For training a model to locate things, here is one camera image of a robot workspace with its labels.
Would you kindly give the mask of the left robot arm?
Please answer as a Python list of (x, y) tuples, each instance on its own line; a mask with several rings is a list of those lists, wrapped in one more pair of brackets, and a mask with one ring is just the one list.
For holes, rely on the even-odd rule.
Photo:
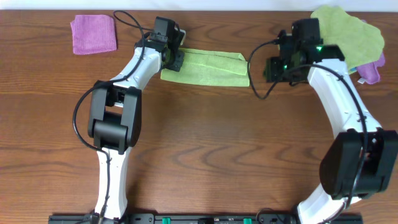
[(142, 92), (159, 71), (180, 71), (185, 35), (175, 21), (156, 17), (122, 71), (93, 87), (88, 135), (99, 159), (99, 195), (91, 223), (124, 221), (128, 159), (141, 132)]

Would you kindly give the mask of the light green microfiber cloth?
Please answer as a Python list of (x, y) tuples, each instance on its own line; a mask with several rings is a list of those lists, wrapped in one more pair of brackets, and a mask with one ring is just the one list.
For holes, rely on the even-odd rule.
[(247, 61), (237, 52), (220, 52), (183, 48), (180, 71), (161, 71), (160, 78), (168, 82), (202, 85), (248, 87)]

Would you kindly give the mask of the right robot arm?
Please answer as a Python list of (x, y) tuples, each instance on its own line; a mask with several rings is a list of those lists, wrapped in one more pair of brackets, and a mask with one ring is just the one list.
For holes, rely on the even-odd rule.
[(348, 74), (337, 45), (325, 45), (316, 18), (280, 31), (279, 56), (266, 62), (274, 84), (307, 82), (330, 121), (334, 141), (321, 161), (320, 184), (297, 205), (297, 223), (331, 223), (343, 210), (387, 189), (397, 157), (397, 132), (384, 130), (370, 114)]

